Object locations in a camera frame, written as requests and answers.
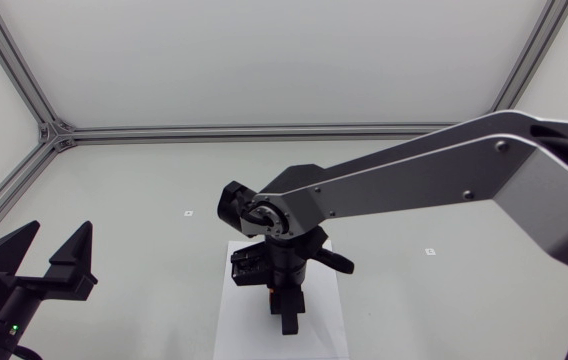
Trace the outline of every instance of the white paper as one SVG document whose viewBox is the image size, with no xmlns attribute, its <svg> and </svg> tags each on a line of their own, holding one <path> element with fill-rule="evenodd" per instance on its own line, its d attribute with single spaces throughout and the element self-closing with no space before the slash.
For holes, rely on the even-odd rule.
<svg viewBox="0 0 568 360">
<path fill-rule="evenodd" d="M 240 287 L 231 279 L 231 254 L 249 245 L 228 244 L 214 360 L 348 360 L 335 270 L 308 261 L 302 284 L 306 313 L 298 314 L 299 333 L 285 336 L 281 317 L 270 313 L 266 286 Z M 330 250 L 330 241 L 324 247 Z"/>
</svg>

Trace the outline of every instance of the aluminum extrusion beam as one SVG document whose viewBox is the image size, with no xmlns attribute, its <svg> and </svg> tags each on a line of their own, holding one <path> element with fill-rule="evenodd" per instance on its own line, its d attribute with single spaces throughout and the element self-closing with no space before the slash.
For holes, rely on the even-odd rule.
<svg viewBox="0 0 568 360">
<path fill-rule="evenodd" d="M 53 142 L 38 145 L 0 184 L 0 221 L 56 155 Z"/>
<path fill-rule="evenodd" d="M 0 64 L 40 127 L 40 142 L 56 133 L 71 131 L 72 126 L 60 121 L 37 81 L 29 70 L 11 34 L 0 16 Z"/>
<path fill-rule="evenodd" d="M 69 137 L 77 145 L 265 140 L 411 139 L 451 125 L 453 124 L 130 127 L 78 129 L 70 134 Z"/>
<path fill-rule="evenodd" d="M 491 112 L 513 109 L 568 15 L 568 0 L 548 0 Z"/>
</svg>

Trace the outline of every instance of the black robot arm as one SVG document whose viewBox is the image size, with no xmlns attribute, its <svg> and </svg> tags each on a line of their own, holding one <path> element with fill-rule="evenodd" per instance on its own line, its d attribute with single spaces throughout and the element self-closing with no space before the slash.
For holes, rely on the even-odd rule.
<svg viewBox="0 0 568 360">
<path fill-rule="evenodd" d="M 282 244 L 330 218 L 493 200 L 568 265 L 568 122 L 499 112 L 330 168 L 290 167 L 259 193 L 229 186 L 220 217 Z"/>
<path fill-rule="evenodd" d="M 47 299 L 84 301 L 97 279 L 91 274 L 92 230 L 85 222 L 50 258 L 42 278 L 15 276 L 39 223 L 33 221 L 0 239 L 0 360 L 11 355 L 41 360 L 19 346 L 40 303 Z"/>
</svg>

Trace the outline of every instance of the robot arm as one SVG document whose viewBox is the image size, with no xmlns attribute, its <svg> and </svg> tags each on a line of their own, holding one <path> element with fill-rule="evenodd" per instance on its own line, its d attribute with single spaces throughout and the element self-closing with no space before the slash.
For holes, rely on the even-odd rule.
<svg viewBox="0 0 568 360">
<path fill-rule="evenodd" d="M 568 265 L 568 123 L 487 115 L 331 168 L 290 167 L 259 193 L 232 183 L 218 214 L 295 242 L 330 218 L 491 199 Z"/>
</svg>

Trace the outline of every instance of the screw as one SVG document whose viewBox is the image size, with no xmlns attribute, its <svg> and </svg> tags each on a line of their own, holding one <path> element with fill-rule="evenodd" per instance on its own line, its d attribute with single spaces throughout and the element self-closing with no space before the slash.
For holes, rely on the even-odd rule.
<svg viewBox="0 0 568 360">
<path fill-rule="evenodd" d="M 471 190 L 466 190 L 462 193 L 462 197 L 464 200 L 473 200 L 475 199 L 475 194 Z"/>
<path fill-rule="evenodd" d="M 508 150 L 508 143 L 504 140 L 496 142 L 495 150 L 497 150 L 497 152 L 505 152 L 506 150 Z"/>
</svg>

